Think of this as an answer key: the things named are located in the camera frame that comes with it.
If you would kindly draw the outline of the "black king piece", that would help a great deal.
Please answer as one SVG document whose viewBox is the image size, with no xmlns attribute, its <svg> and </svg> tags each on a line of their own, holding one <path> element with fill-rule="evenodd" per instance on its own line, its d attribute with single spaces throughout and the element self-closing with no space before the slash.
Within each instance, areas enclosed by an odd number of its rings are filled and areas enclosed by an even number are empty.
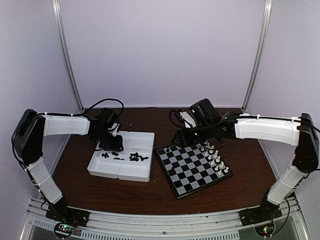
<svg viewBox="0 0 320 240">
<path fill-rule="evenodd" d="M 175 175 L 175 174 L 176 174 L 175 169 L 172 168 L 172 169 L 169 171 L 169 175 L 170 175 L 170 176 L 173 176 L 173 175 Z"/>
</svg>

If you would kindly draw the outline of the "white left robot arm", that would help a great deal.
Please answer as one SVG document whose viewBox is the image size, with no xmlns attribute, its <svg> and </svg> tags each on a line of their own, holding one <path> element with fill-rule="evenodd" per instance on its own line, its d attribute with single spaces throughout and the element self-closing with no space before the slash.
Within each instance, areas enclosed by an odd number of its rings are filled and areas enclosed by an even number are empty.
<svg viewBox="0 0 320 240">
<path fill-rule="evenodd" d="M 69 221 L 72 211 L 44 162 L 44 138 L 89 136 L 101 150 L 120 152 L 124 149 L 123 138 L 118 135 L 120 128 L 119 114 L 109 108 L 103 108 L 97 116 L 85 113 L 40 113 L 33 109 L 24 111 L 11 137 L 12 151 L 48 202 L 53 215 L 61 222 Z"/>
</svg>

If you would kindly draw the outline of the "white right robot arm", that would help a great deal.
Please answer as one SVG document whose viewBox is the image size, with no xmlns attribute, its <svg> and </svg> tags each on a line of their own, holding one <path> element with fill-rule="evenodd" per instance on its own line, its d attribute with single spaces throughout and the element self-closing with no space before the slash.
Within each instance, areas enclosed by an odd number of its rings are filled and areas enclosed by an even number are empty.
<svg viewBox="0 0 320 240">
<path fill-rule="evenodd" d="M 267 156 L 276 182 L 256 210 L 259 220 L 268 220 L 301 181 L 318 170 L 320 130 L 314 126 L 310 114 L 279 117 L 249 114 L 230 110 L 224 115 L 204 98 L 189 107 L 188 111 L 172 109 L 169 121 L 178 128 L 172 143 L 188 147 L 209 139 L 222 141 L 258 140 Z"/>
</svg>

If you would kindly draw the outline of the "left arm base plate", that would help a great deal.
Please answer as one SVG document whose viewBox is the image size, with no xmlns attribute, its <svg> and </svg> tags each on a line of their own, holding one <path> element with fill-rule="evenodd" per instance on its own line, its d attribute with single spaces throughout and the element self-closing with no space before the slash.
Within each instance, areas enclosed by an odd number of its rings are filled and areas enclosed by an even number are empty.
<svg viewBox="0 0 320 240">
<path fill-rule="evenodd" d="M 45 216 L 48 219 L 66 223 L 74 227 L 86 227 L 89 221 L 90 213 L 88 211 L 75 208 L 67 208 L 65 212 L 50 208 L 46 212 Z"/>
</svg>

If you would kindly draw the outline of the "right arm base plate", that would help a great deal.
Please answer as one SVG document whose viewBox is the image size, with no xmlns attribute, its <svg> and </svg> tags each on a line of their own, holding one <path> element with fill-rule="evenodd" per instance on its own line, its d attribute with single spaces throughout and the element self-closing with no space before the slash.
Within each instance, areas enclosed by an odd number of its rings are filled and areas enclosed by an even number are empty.
<svg viewBox="0 0 320 240">
<path fill-rule="evenodd" d="M 242 226 L 256 225 L 262 222 L 269 222 L 274 218 L 281 217 L 280 209 L 269 209 L 267 207 L 246 208 L 239 212 Z"/>
</svg>

